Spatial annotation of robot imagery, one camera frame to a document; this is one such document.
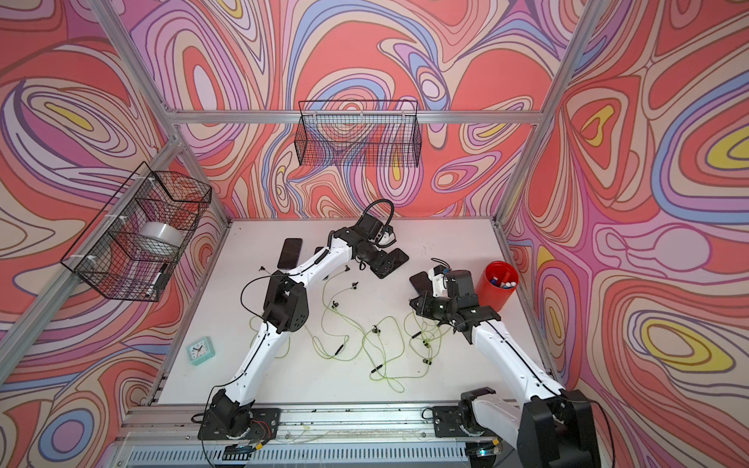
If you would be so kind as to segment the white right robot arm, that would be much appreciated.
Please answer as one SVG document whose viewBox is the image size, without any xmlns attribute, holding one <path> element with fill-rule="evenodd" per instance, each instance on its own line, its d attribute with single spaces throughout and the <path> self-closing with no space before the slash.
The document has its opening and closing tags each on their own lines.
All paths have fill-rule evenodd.
<svg viewBox="0 0 749 468">
<path fill-rule="evenodd" d="M 481 304 L 467 270 L 413 275 L 415 315 L 460 333 L 499 370 L 512 392 L 507 402 L 482 387 L 452 407 L 431 408 L 439 438 L 496 436 L 516 450 L 525 467 L 599 467 L 592 403 L 546 374 L 520 347 L 497 310 Z"/>
</svg>

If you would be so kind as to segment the grey-edged smartphone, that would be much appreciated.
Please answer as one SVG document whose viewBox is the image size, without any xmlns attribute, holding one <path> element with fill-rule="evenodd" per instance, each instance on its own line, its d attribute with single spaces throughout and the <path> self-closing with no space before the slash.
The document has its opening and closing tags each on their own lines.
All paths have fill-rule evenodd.
<svg viewBox="0 0 749 468">
<path fill-rule="evenodd" d="M 280 270 L 296 268 L 300 259 L 300 253 L 302 252 L 303 243 L 304 240 L 302 238 L 286 238 L 277 261 L 277 268 Z"/>
</svg>

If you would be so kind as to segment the blue-cased smartphone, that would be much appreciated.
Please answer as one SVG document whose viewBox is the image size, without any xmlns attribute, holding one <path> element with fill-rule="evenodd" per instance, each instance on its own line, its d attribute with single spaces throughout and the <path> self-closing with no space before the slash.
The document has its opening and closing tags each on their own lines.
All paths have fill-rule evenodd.
<svg viewBox="0 0 749 468">
<path fill-rule="evenodd" d="M 425 271 L 411 276 L 409 281 L 419 296 L 433 293 L 432 280 Z"/>
</svg>

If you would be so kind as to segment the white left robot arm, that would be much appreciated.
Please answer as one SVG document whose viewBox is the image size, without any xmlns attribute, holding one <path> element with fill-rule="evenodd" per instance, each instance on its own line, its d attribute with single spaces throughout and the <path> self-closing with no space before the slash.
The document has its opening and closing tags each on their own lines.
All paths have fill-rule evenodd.
<svg viewBox="0 0 749 468">
<path fill-rule="evenodd" d="M 380 279 L 406 263 L 408 255 L 391 247 L 397 242 L 391 222 L 364 212 L 355 224 L 331 231 L 326 244 L 308 261 L 269 275 L 263 323 L 232 379 L 210 391 L 200 418 L 199 440 L 263 443 L 275 437 L 267 422 L 254 417 L 253 404 L 279 348 L 307 322 L 308 290 L 351 261 L 370 268 Z"/>
</svg>

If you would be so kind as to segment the black smartphone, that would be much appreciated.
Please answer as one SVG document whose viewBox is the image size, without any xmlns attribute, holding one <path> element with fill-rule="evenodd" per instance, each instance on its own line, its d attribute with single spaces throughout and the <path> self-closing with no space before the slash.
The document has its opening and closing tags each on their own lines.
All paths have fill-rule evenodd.
<svg viewBox="0 0 749 468">
<path fill-rule="evenodd" d="M 380 251 L 378 258 L 371 265 L 371 269 L 376 277 L 383 279 L 408 262 L 409 259 L 410 257 L 400 248 L 396 248 L 389 253 Z"/>
</svg>

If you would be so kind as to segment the green earphone cable plug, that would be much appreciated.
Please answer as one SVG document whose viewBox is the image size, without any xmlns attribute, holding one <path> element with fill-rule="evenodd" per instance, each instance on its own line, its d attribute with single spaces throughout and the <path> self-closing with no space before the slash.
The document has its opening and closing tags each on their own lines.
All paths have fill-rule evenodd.
<svg viewBox="0 0 749 468">
<path fill-rule="evenodd" d="M 409 383 L 428 376 L 448 334 L 446 326 L 434 325 L 415 312 L 402 318 L 385 316 L 362 335 L 361 350 L 372 365 L 369 380 L 404 394 Z"/>
</svg>

